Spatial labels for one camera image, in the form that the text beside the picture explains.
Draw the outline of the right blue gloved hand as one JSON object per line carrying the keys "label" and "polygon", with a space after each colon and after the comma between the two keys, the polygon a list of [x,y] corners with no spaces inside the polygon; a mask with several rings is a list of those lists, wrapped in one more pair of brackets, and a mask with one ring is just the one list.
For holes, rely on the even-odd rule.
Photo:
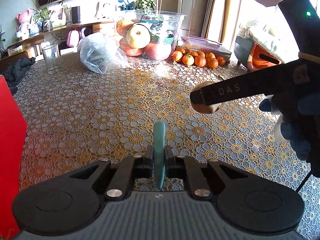
{"label": "right blue gloved hand", "polygon": [[[298,109],[302,115],[319,114],[319,93],[313,93],[300,99]],[[298,159],[307,161],[311,151],[310,139],[302,131],[301,126],[288,118],[284,118],[280,123],[280,132],[290,142]]]}

